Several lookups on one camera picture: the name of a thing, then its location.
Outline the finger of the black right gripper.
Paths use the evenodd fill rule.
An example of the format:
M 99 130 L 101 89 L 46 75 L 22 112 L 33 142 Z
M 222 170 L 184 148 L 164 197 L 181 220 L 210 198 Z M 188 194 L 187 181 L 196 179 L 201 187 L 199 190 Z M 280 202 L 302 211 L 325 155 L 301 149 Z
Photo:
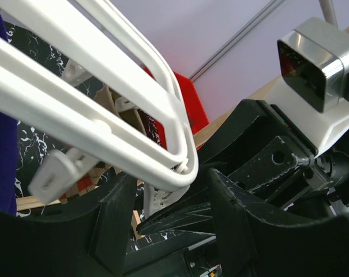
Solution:
M 176 202 L 141 222 L 137 231 L 142 235 L 167 231 L 215 235 L 210 201 Z

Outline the white plastic clip hanger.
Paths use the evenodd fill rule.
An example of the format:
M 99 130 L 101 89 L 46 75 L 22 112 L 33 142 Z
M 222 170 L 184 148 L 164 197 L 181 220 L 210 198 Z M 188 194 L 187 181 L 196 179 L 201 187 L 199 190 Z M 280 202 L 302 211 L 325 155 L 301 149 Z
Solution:
M 62 77 L 0 39 L 0 112 L 70 145 L 52 151 L 28 186 L 48 204 L 98 162 L 148 184 L 151 216 L 177 202 L 198 173 L 183 96 L 168 63 L 110 1 L 0 1 L 0 9 L 69 57 Z M 164 127 L 162 148 L 77 90 L 94 76 L 119 93 L 118 111 L 139 108 Z

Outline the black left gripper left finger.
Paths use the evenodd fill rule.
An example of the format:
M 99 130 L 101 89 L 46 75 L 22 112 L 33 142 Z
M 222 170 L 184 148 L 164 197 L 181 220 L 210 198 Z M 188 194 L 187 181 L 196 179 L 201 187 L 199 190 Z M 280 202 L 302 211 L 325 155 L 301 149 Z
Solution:
M 136 187 L 120 173 L 52 214 L 0 211 L 0 276 L 121 276 Z

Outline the beige argyle sock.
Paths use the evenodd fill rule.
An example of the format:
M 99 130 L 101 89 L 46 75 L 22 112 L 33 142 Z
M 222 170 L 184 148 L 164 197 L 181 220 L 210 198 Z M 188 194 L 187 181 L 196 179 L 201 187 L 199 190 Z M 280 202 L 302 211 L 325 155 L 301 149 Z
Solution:
M 101 90 L 97 92 L 94 97 L 94 101 L 100 104 L 109 112 L 122 119 L 130 126 L 137 129 L 142 134 L 146 135 L 146 130 L 142 119 L 137 109 L 119 112 L 115 106 L 115 101 L 120 98 L 120 94 L 113 89 L 104 85 Z M 70 189 L 68 189 L 58 200 L 62 204 L 66 204 L 68 201 L 72 201 L 76 197 L 80 197 L 90 191 L 92 191 L 100 180 L 100 177 L 109 169 L 110 165 L 104 162 L 99 162 L 92 169 L 90 169 L 80 180 L 78 180 Z

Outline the purple sock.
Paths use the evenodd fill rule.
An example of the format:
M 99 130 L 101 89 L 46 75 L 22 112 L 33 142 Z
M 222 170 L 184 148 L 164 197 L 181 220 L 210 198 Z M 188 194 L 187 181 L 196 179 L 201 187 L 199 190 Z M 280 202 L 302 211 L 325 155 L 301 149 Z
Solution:
M 0 210 L 16 215 L 17 120 L 0 112 Z

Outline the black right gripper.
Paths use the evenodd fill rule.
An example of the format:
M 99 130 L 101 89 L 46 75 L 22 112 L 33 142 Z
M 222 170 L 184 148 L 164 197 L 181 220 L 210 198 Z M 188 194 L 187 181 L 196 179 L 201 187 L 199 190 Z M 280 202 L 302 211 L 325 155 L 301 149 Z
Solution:
M 349 206 L 349 130 L 325 153 L 315 153 L 276 105 L 246 99 L 202 145 L 198 159 L 280 208 L 319 194 Z

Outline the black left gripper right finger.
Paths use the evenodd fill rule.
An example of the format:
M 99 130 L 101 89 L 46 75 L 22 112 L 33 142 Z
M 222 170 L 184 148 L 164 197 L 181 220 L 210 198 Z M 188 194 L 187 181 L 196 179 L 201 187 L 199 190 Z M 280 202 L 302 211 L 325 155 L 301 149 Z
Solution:
M 207 172 L 224 276 L 349 276 L 349 214 L 311 220 Z

